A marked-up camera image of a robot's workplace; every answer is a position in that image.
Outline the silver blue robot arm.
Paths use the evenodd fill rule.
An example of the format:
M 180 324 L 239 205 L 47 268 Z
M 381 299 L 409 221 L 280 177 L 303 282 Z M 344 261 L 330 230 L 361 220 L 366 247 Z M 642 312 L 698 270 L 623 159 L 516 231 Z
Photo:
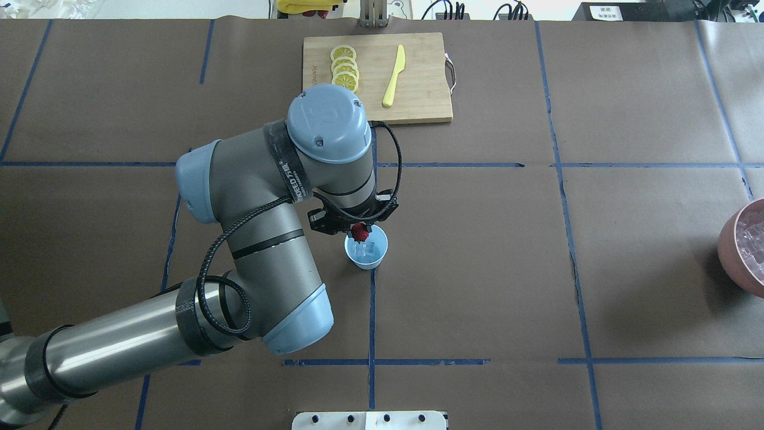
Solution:
M 313 231 L 371 232 L 398 207 L 377 190 L 374 128 L 360 98 L 320 84 L 290 103 L 285 119 L 218 139 L 175 164 L 180 198 L 221 236 L 197 275 L 144 302 L 38 337 L 2 340 L 2 428 L 38 422 L 98 390 L 260 339 L 294 353 L 334 323 L 295 204 L 317 198 Z

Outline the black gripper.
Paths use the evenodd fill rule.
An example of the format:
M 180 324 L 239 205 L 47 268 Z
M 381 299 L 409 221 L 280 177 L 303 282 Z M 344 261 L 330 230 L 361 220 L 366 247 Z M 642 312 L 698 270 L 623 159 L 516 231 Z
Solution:
M 313 231 L 330 236 L 349 234 L 352 226 L 358 223 L 370 232 L 371 226 L 387 220 L 399 206 L 398 194 L 394 190 L 373 192 L 362 203 L 351 207 L 342 207 L 317 192 L 313 196 L 322 202 L 322 207 L 308 212 L 309 226 Z

